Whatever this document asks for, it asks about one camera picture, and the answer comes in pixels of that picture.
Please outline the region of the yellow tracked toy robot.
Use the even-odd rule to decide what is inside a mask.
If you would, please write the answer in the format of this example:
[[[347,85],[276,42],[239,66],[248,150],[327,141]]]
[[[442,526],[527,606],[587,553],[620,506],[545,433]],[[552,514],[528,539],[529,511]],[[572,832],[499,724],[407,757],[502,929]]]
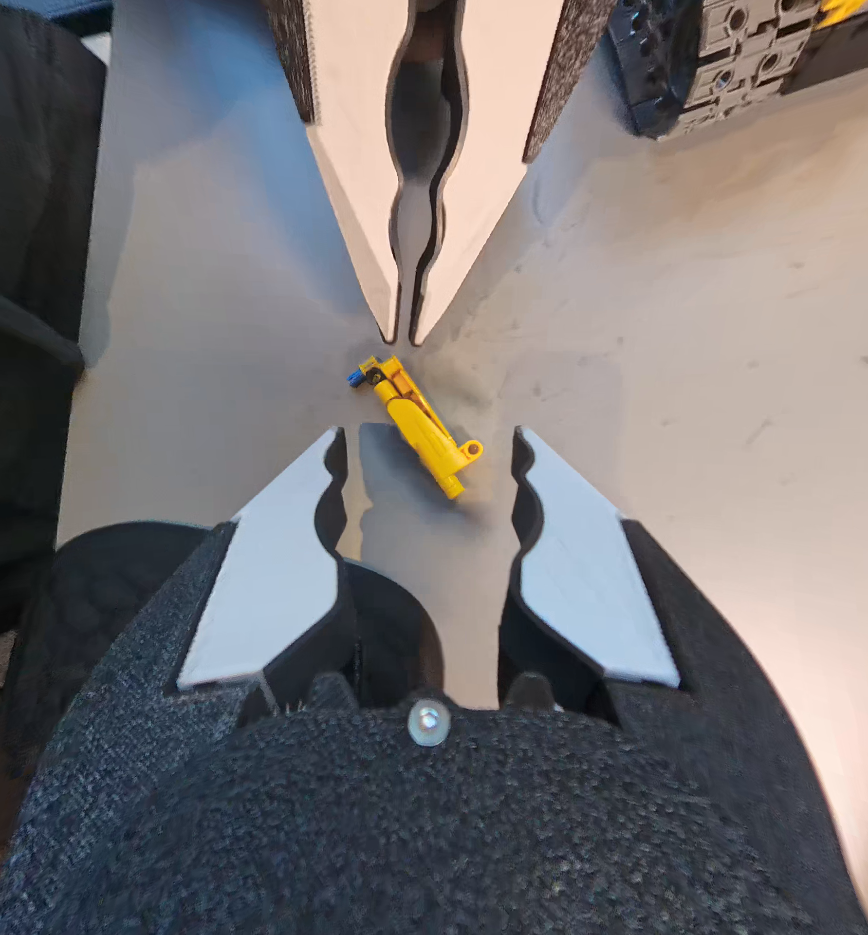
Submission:
[[[868,69],[868,1],[623,1],[608,35],[650,139]]]

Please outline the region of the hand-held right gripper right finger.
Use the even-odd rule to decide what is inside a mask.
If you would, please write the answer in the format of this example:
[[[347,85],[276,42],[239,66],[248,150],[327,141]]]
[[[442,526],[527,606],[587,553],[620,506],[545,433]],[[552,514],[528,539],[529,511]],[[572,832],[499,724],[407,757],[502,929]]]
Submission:
[[[511,475],[519,548],[500,671],[538,673],[554,691],[592,691],[605,679],[679,689],[622,513],[529,428],[514,430]]]

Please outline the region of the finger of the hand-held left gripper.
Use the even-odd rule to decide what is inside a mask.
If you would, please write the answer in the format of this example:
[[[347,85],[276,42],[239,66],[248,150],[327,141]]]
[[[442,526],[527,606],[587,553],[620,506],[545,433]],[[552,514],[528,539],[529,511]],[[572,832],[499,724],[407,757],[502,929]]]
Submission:
[[[303,13],[314,105],[307,136],[359,287],[393,343],[400,279],[391,225],[401,179],[388,103],[406,4],[308,1]]]
[[[409,340],[422,345],[448,310],[524,175],[562,1],[458,2],[451,64],[459,124],[435,175],[433,241],[419,263]]]

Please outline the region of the small yellow connector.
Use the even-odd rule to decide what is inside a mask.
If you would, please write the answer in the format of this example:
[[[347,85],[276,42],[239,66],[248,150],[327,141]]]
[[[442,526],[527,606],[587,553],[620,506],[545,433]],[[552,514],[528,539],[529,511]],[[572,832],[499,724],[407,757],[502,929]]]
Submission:
[[[358,368],[361,368],[366,374],[366,381],[361,386],[368,385],[371,387],[384,403],[400,398],[403,395],[403,391],[399,389],[395,380],[395,377],[402,369],[401,363],[396,356],[392,355],[385,360],[379,360],[372,356],[359,365]]]

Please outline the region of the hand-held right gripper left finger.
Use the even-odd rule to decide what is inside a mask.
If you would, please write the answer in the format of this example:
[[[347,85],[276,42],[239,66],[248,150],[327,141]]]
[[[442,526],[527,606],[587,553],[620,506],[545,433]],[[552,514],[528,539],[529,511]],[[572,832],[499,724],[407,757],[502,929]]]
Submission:
[[[176,681],[306,695],[350,662],[355,610],[337,544],[347,515],[345,431],[331,427],[253,497],[231,535]]]

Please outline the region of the yellow wedge panel piece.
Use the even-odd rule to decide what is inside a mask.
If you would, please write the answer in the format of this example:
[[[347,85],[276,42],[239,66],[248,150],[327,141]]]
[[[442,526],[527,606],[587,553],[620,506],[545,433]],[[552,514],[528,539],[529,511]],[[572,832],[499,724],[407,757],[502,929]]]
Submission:
[[[463,485],[458,474],[478,455],[458,446],[417,403],[400,395],[391,380],[381,380],[374,391],[404,441],[415,451],[444,495],[450,500],[459,497],[463,493]]]

